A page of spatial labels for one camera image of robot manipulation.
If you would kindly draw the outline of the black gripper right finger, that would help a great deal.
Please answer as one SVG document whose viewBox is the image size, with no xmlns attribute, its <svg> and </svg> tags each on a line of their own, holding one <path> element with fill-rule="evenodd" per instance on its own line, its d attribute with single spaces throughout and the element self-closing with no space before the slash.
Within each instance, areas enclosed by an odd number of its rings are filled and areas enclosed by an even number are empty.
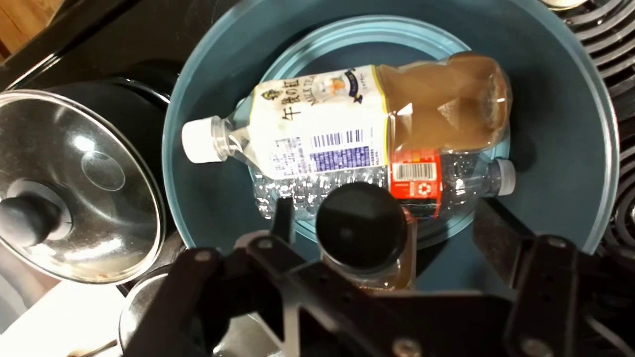
<svg viewBox="0 0 635 357">
<path fill-rule="evenodd" d="M 581 253 L 536 235 L 498 201 L 480 201 L 474 245 L 514 292 L 504 346 L 512 357 L 635 357 L 635 261 L 629 249 Z"/>
</svg>

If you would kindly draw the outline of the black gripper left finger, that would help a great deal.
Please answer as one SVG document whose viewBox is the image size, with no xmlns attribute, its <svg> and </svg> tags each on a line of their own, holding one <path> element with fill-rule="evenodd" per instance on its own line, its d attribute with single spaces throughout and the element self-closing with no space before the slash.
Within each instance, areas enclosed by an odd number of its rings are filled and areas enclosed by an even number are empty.
<svg viewBox="0 0 635 357">
<path fill-rule="evenodd" d="M 276 203 L 270 231 L 240 239 L 222 257 L 183 253 L 149 300 L 123 357 L 210 357 L 234 318 L 256 314 L 288 357 L 371 357 L 351 320 L 363 296 L 323 264 L 290 247 L 292 199 Z"/>
</svg>

